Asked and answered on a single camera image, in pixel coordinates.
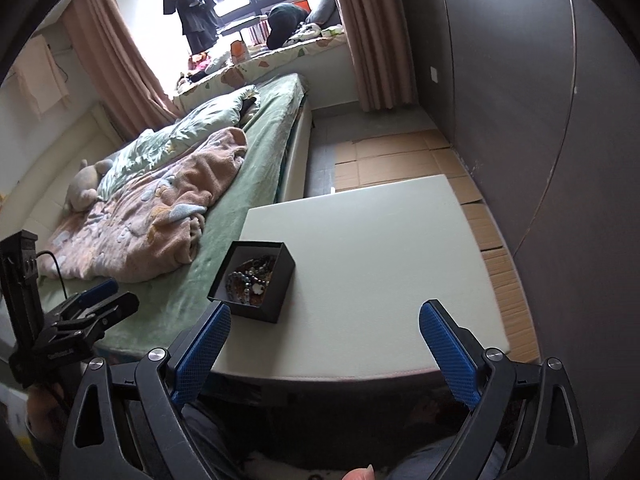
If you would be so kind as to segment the person hand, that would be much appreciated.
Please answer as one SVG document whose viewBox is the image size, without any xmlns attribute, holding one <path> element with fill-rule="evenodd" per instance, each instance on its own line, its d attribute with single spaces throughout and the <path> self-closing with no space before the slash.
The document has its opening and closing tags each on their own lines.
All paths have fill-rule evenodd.
<svg viewBox="0 0 640 480">
<path fill-rule="evenodd" d="M 375 480 L 375 471 L 371 465 L 363 468 L 356 468 L 346 472 L 342 480 Z"/>
</svg>

